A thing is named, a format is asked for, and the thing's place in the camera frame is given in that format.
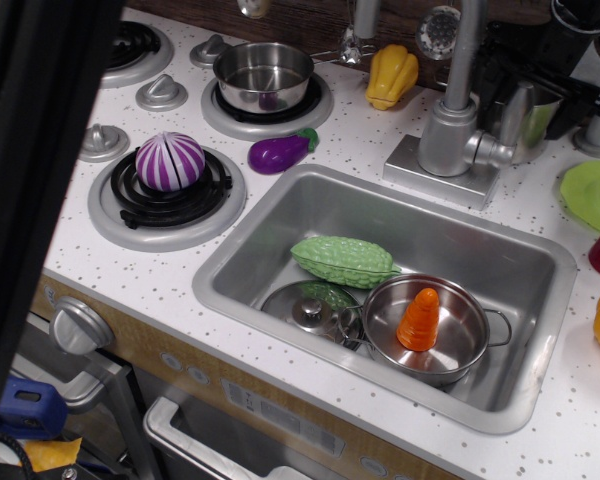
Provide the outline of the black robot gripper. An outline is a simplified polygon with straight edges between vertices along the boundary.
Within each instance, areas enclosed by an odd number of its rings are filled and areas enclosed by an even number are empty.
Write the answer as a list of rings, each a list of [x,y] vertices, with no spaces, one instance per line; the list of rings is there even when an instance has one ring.
[[[480,46],[473,92],[478,127],[498,135],[501,118],[520,80],[558,96],[545,134],[558,140],[587,116],[600,117],[600,12],[553,12],[537,25],[491,21]]]

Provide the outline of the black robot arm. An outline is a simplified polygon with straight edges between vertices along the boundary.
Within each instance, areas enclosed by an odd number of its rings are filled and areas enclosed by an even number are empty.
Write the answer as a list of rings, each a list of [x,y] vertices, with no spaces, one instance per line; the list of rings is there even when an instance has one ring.
[[[526,80],[562,99],[546,138],[556,140],[585,118],[600,117],[600,1],[552,1],[538,25],[492,21],[476,64],[479,117],[506,103]]]

